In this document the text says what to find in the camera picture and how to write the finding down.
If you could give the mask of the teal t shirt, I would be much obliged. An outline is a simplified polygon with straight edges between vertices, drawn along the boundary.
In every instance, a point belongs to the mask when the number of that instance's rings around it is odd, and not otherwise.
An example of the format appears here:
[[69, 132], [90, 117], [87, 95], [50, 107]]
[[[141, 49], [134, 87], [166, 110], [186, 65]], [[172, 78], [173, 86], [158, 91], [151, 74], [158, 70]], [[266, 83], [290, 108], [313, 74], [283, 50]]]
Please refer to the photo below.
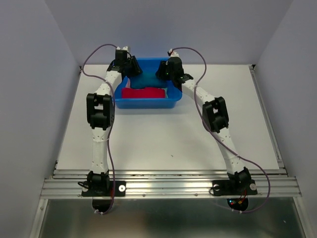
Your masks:
[[129, 80], [132, 89], [143, 89], [147, 87], [167, 88], [167, 82], [157, 78], [154, 73], [142, 73], [138, 76], [130, 77]]

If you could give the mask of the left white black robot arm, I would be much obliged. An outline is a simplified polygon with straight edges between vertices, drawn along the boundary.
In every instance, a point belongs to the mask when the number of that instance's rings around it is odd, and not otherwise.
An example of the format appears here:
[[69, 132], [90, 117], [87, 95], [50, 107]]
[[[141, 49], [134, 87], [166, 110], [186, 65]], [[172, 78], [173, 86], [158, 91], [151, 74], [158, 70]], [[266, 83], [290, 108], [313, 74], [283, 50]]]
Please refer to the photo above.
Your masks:
[[114, 91], [125, 77], [142, 74], [135, 56], [130, 54], [128, 46], [115, 50], [115, 58], [106, 70], [104, 78], [88, 74], [87, 77], [101, 79], [103, 83], [86, 97], [87, 122], [92, 130], [93, 148], [92, 165], [87, 180], [79, 183], [82, 186], [82, 196], [112, 196], [115, 191], [113, 182], [109, 178], [107, 152], [109, 136], [114, 123]]

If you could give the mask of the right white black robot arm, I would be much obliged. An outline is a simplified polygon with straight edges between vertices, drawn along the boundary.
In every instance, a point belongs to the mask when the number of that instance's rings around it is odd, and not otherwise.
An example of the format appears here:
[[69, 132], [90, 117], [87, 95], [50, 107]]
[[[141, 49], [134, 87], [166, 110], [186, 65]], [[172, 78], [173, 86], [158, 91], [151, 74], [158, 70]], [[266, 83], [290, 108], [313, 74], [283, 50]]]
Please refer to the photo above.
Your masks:
[[213, 180], [210, 194], [214, 196], [256, 195], [258, 192], [255, 181], [235, 152], [229, 132], [229, 116], [225, 99], [215, 97], [197, 86], [193, 77], [184, 72], [179, 57], [161, 60], [156, 77], [171, 81], [179, 91], [195, 101], [205, 129], [217, 141], [225, 161], [228, 179]]

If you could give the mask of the blue plastic bin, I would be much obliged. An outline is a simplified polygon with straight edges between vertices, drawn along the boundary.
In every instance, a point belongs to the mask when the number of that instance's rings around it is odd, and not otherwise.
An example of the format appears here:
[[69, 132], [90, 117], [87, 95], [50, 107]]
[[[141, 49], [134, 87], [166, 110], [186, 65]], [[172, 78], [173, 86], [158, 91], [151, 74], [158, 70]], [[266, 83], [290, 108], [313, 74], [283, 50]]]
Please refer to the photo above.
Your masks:
[[[156, 73], [161, 60], [167, 58], [137, 58], [137, 62], [143, 73]], [[125, 88], [127, 77], [117, 86], [115, 94], [115, 104], [120, 109], [171, 109], [182, 98], [182, 92], [174, 87], [171, 81], [167, 82], [169, 98], [139, 98], [124, 99], [121, 95], [121, 89]]]

